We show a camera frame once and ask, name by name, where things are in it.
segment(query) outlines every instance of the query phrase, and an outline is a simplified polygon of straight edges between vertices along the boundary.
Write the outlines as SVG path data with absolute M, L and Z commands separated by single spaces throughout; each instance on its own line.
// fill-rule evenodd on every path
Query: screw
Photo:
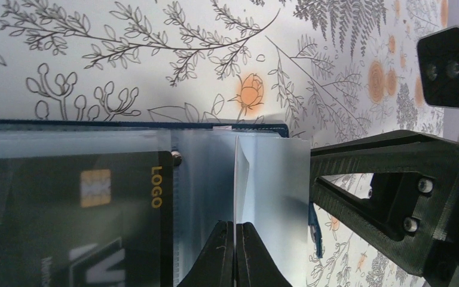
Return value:
M 182 154 L 180 154 L 178 151 L 172 151 L 172 157 L 173 157 L 173 166 L 180 166 L 182 163 Z
M 404 219 L 404 229 L 407 232 L 416 232 L 418 230 L 418 221 L 414 218 L 406 217 Z
M 429 193 L 432 191 L 434 183 L 428 178 L 422 178 L 418 181 L 418 190 L 422 193 Z

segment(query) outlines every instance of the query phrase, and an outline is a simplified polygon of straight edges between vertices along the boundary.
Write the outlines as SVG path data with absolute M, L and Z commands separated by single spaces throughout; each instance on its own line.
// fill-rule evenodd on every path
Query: silver camera housing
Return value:
M 459 25 L 422 37 L 417 51 L 427 104 L 459 109 Z

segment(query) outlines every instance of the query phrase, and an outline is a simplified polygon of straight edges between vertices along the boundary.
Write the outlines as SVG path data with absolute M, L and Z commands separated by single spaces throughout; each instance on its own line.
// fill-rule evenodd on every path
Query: fern drawing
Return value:
M 384 0 L 298 0 L 294 16 L 310 21 L 314 29 L 321 29 L 325 40 L 330 33 L 334 47 L 338 31 L 340 49 L 344 51 L 350 41 L 351 57 L 358 41 L 364 56 L 371 33 L 377 28 L 381 35 L 381 21 L 386 24 Z

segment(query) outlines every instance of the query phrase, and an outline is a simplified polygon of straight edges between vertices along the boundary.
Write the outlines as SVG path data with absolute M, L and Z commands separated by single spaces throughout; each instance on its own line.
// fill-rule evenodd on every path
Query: black credit card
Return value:
M 0 287 L 172 285 L 170 152 L 0 159 Z

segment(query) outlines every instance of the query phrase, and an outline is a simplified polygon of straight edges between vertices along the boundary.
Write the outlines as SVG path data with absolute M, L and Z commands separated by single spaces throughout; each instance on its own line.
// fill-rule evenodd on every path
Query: floral wallpaper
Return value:
M 415 43 L 447 22 L 448 0 L 0 0 L 0 118 L 282 120 L 313 148 L 442 135 Z M 370 178 L 331 180 L 364 197 Z M 307 286 L 423 284 L 318 216 Z

